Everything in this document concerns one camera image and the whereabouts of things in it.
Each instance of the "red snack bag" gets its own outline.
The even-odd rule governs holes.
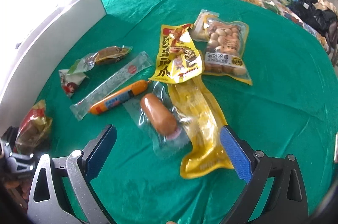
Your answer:
[[[30,154],[50,134],[52,118],[45,115],[45,100],[38,101],[22,120],[15,147],[19,153]]]

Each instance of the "sausage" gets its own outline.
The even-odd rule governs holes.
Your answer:
[[[175,117],[153,93],[143,96],[140,105],[159,134],[168,136],[175,133],[177,129]]]
[[[139,80],[117,92],[114,92],[113,94],[107,96],[103,100],[92,105],[89,109],[89,112],[95,115],[105,112],[121,103],[128,101],[135,95],[144,92],[147,89],[147,87],[148,87],[147,81]]]

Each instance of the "vacuum-sealed sausage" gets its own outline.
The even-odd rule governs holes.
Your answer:
[[[143,96],[140,105],[159,134],[168,136],[175,133],[177,129],[175,117],[153,93]]]

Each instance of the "green tablecloth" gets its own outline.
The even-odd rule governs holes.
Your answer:
[[[201,9],[219,12],[224,21],[249,25],[244,61],[253,80],[253,86],[249,86],[227,76],[203,76],[205,85],[230,126],[253,149],[263,150],[268,156],[296,156],[309,210],[315,208],[332,176],[338,84],[324,50],[313,36],[269,10],[239,0],[102,1],[107,15],[64,57],[39,99],[46,99],[47,113],[53,118],[51,156],[69,155],[95,138],[106,124],[116,126],[117,142],[91,184],[117,223],[160,224],[173,220],[180,224],[216,224],[245,185],[234,170],[227,169],[197,179],[182,179],[180,162],[191,145],[171,158],[156,157],[151,140],[123,106],[99,116],[87,114],[80,122],[69,109],[140,51],[145,50],[155,61],[161,24],[193,23]],[[88,72],[89,79],[69,100],[60,87],[57,70],[112,45],[133,45],[134,49],[120,62]],[[147,79],[152,72],[148,69],[128,84]],[[73,196],[71,202],[77,215],[82,215]],[[253,217],[260,214],[264,203],[261,199]]]

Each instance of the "peanut package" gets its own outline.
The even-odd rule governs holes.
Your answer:
[[[197,36],[199,41],[207,41],[203,74],[227,75],[252,85],[242,59],[249,26],[244,22],[224,22],[217,13],[202,11],[192,35]]]
[[[152,81],[177,84],[202,73],[202,58],[189,35],[192,24],[162,25]]]

